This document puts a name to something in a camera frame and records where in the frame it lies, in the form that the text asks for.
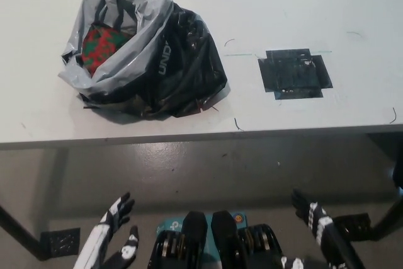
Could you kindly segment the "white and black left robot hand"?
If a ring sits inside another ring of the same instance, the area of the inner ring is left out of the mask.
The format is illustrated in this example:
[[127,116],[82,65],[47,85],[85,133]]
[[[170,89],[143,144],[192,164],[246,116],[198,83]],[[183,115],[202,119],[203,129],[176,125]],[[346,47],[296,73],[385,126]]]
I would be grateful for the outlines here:
[[74,264],[74,269],[83,268],[128,268],[136,259],[139,248],[139,230],[132,226],[125,244],[108,259],[105,258],[108,245],[114,234],[130,220],[135,200],[130,193],[119,197],[102,216],[87,238]]

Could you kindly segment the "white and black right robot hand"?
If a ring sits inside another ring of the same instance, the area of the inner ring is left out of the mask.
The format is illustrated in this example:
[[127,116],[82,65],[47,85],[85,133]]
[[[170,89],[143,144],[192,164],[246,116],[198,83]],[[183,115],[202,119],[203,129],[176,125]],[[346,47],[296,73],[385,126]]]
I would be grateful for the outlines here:
[[336,221],[327,214],[315,200],[305,196],[300,190],[292,191],[292,205],[295,213],[312,233],[325,258],[325,262],[285,255],[274,257],[277,268],[349,268],[365,269],[363,262],[336,227]]

